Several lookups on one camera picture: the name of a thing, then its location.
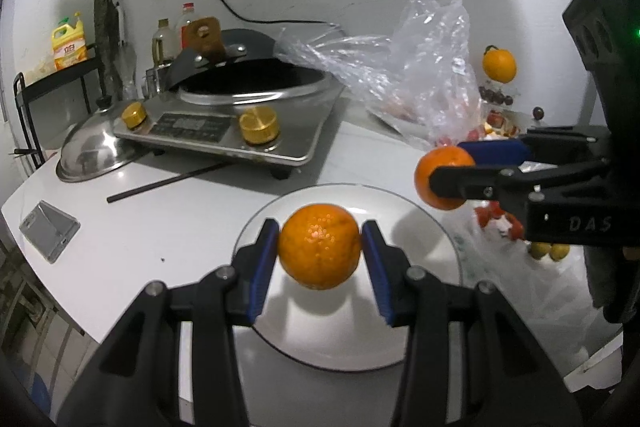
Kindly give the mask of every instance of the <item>gold knob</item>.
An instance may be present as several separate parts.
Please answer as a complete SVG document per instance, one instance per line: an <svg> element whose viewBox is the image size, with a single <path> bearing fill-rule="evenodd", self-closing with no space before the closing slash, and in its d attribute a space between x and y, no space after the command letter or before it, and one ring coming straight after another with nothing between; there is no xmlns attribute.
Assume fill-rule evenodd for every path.
<svg viewBox="0 0 640 427"><path fill-rule="evenodd" d="M240 116L242 137L251 145L261 145L274 140L280 133L276 112L265 106L247 109Z"/></svg>
<svg viewBox="0 0 640 427"><path fill-rule="evenodd" d="M145 118L146 110L140 102L130 103L122 112L122 120L129 129L135 129L145 121Z"/></svg>

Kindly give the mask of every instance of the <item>white plate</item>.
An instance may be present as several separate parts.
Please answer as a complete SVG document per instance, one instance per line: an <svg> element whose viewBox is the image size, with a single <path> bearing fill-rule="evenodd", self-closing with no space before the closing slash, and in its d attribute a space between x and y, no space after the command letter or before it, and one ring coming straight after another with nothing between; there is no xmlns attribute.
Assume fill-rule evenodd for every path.
<svg viewBox="0 0 640 427"><path fill-rule="evenodd" d="M436 220L411 201L363 185L317 185L271 201L244 227L234 251L254 243L268 217L282 227L301 206L313 203L338 204L358 225L377 220L386 242L402 248L412 264L444 282L460 283L456 252ZM322 369L368 371L404 359L406 328L389 328L380 317L362 257L349 280L325 291L301 286L276 261L254 328L285 355Z"/></svg>

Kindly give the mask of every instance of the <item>blue gripper pad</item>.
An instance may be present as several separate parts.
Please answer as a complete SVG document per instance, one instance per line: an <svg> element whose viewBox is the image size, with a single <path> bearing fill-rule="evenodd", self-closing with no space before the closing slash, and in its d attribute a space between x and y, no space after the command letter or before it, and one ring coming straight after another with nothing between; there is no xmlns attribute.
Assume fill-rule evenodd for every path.
<svg viewBox="0 0 640 427"><path fill-rule="evenodd" d="M404 280L411 266L404 251L386 244L374 220L363 224L361 240L380 315L392 328L411 324L417 305L413 290Z"/></svg>
<svg viewBox="0 0 640 427"><path fill-rule="evenodd" d="M485 140L481 142L460 142L458 147L464 149L474 159L476 165L520 165L533 158L532 152L518 139Z"/></svg>
<svg viewBox="0 0 640 427"><path fill-rule="evenodd" d="M236 269L238 278L225 298L226 314L233 325L253 326L262 313L278 254L279 237L278 222L267 219L255 243L236 252L231 266Z"/></svg>

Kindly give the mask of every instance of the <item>screw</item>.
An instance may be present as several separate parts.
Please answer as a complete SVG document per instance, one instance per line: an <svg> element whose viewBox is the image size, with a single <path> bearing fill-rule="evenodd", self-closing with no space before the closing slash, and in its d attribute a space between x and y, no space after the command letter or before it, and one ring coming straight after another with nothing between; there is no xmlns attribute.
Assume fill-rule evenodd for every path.
<svg viewBox="0 0 640 427"><path fill-rule="evenodd" d="M151 281L145 286L145 293L147 295L151 295L152 297L160 295L163 290L164 284L161 281Z"/></svg>
<svg viewBox="0 0 640 427"><path fill-rule="evenodd" d="M485 295L491 295L493 292L495 292L495 284L491 281L480 281L478 283L478 289Z"/></svg>
<svg viewBox="0 0 640 427"><path fill-rule="evenodd" d="M422 266L410 266L406 269L406 276L409 277L412 281L419 281L420 279L424 279L427 276L427 272L425 272Z"/></svg>
<svg viewBox="0 0 640 427"><path fill-rule="evenodd" d="M233 266L225 264L216 270L216 277L219 279L227 280L231 279L236 274L236 269Z"/></svg>
<svg viewBox="0 0 640 427"><path fill-rule="evenodd" d="M542 192L530 192L529 193L529 201L533 203L540 203L545 200L545 195Z"/></svg>

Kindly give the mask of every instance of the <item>black stick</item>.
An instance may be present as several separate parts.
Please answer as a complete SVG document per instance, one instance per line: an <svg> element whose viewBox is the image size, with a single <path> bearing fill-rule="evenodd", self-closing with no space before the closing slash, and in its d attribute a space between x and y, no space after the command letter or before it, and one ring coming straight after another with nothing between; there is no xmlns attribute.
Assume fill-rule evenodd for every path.
<svg viewBox="0 0 640 427"><path fill-rule="evenodd" d="M125 190L120 194L114 194L113 196L109 196L107 198L107 203L120 201L125 198L129 198L130 196L136 196L148 190L153 190L154 188L164 187L165 185L170 185L172 183L179 182L180 180L193 178L194 176L199 176L200 174L204 174L205 172L217 171L218 169L222 169L223 167L226 167L228 165L231 165L231 163L229 162L216 163L215 165L210 165L209 167L198 169L196 171L185 172L185 174L179 174L177 176L174 176L173 178L167 178L159 182L149 183L148 185L142 185L142 187L132 188L131 190Z"/></svg>

